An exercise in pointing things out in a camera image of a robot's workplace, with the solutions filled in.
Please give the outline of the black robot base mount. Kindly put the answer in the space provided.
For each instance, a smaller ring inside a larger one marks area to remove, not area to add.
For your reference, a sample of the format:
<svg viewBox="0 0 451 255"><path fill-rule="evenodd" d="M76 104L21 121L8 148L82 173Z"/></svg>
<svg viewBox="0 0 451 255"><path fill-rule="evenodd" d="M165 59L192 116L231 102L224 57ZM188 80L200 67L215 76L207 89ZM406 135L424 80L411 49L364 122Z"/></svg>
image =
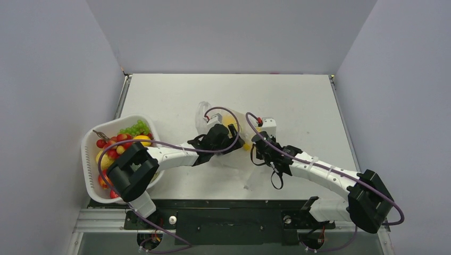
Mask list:
<svg viewBox="0 0 451 255"><path fill-rule="evenodd" d="M318 222L308 212L311 200L156 199L148 220L193 245L297 245L334 222Z"/></svg>

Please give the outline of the clear printed plastic bag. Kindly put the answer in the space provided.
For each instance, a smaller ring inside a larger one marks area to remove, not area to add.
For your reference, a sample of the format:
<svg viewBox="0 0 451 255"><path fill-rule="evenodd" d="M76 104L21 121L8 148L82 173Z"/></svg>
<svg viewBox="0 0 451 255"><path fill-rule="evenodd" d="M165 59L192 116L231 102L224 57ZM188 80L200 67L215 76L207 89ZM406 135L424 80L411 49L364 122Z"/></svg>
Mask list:
<svg viewBox="0 0 451 255"><path fill-rule="evenodd" d="M214 109L210 111L207 116L220 113L222 117L232 116L240 126L240 137L244 140L245 144L241 149L235 150L226 155L214 156L209 164L228 171L228 173L234 173L239 175L240 182L243 184L244 189L251 190L256 187L257 171L256 165L251 162L251 156L255 157L255 152L251 152L252 142L251 138L255 135L255 132L251 129L250 125L245 119L245 114L237 112L233 109L226 110Z"/></svg>

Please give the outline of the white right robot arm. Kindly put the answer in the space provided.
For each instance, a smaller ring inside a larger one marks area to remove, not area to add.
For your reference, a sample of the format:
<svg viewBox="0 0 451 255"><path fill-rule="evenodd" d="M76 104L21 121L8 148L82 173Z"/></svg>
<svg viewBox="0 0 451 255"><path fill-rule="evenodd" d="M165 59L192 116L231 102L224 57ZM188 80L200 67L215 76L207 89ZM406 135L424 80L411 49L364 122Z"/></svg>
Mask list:
<svg viewBox="0 0 451 255"><path fill-rule="evenodd" d="M265 131L252 137L257 159L273 168L279 176L299 177L329 189L341 198L317 198L300 212L307 227L318 222L347 221L376 233L383 225L394 200L380 176L367 169L364 173L334 167L294 146L282 147Z"/></svg>

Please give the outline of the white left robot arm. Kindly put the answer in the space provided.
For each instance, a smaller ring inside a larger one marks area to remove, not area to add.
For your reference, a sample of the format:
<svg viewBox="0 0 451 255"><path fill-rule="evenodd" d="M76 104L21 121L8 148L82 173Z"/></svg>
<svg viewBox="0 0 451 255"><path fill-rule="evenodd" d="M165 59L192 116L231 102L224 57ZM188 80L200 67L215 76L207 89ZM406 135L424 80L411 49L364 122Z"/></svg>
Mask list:
<svg viewBox="0 0 451 255"><path fill-rule="evenodd" d="M145 147L141 142L134 142L107 169L106 176L116 194L138 213L138 222L144 228L153 228L159 215L147 187L156 173L181 166L198 166L213 156L239 150L244 144L233 124L216 124L206 134L175 147Z"/></svg>

